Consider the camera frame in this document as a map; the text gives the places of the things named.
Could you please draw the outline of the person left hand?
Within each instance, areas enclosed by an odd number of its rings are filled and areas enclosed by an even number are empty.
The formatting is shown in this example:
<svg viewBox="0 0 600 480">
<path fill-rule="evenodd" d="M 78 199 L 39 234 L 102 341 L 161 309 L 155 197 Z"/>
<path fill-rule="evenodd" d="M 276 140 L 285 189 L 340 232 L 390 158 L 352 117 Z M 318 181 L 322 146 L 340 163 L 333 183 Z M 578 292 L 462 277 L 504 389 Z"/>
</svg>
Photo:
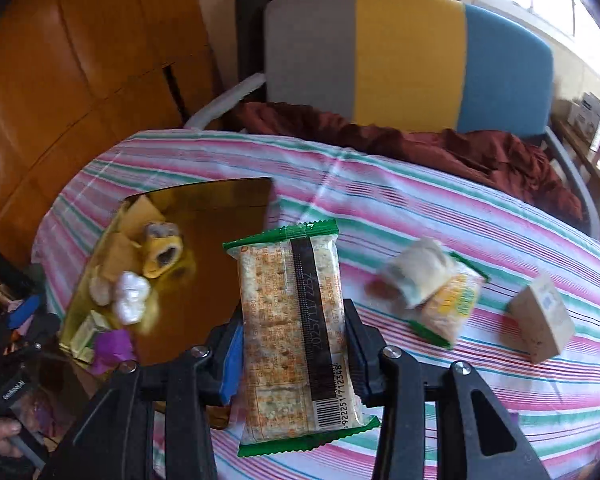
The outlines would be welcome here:
<svg viewBox="0 0 600 480">
<path fill-rule="evenodd" d="M 17 419 L 0 418 L 0 455 L 9 458 L 23 456 L 19 448 L 12 444 L 12 438 L 18 437 L 21 431 L 20 421 Z"/>
</svg>

